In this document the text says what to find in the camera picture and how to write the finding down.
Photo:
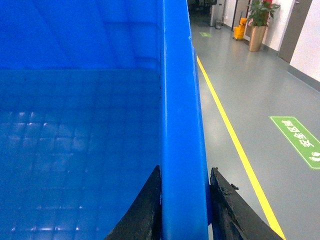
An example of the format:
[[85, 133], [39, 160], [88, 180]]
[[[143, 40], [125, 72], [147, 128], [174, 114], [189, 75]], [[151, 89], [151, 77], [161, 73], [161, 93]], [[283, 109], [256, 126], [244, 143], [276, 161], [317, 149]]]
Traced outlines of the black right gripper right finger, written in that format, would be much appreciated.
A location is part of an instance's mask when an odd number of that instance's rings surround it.
[[217, 167], [211, 169], [209, 189], [213, 239], [281, 239], [238, 194]]

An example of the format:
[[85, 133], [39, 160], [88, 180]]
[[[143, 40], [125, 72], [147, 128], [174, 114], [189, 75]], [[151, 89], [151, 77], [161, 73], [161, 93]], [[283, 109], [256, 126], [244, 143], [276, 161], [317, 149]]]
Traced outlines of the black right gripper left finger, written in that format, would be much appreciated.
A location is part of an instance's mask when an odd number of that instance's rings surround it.
[[156, 165], [137, 197], [106, 240], [159, 240], [162, 233], [162, 178]]

